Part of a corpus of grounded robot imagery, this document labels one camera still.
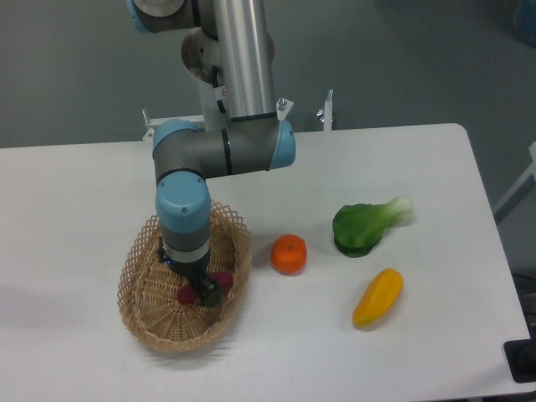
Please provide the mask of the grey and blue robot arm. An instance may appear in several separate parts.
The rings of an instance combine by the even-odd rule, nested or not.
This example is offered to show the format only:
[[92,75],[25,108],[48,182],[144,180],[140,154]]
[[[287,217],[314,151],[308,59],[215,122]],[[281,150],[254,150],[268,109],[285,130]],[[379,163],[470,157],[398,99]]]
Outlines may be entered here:
[[210,178],[292,165],[296,141],[277,115],[271,36],[260,1],[130,1],[131,20],[152,34],[188,29],[183,59],[209,86],[204,128],[172,119],[153,134],[160,261],[184,277],[200,302],[222,295],[210,259]]

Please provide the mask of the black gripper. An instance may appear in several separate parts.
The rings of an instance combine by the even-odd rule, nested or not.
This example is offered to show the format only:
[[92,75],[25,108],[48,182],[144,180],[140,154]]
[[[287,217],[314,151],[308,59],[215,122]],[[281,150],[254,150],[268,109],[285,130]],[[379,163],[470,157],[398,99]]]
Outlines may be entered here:
[[169,248],[159,239],[157,248],[157,258],[161,264],[164,264],[173,273],[184,277],[191,287],[195,287],[201,305],[203,307],[215,307],[219,304],[222,297],[222,291],[219,283],[208,276],[207,267],[210,261],[210,251],[204,252],[204,255],[192,262],[181,262],[172,258],[173,249]]

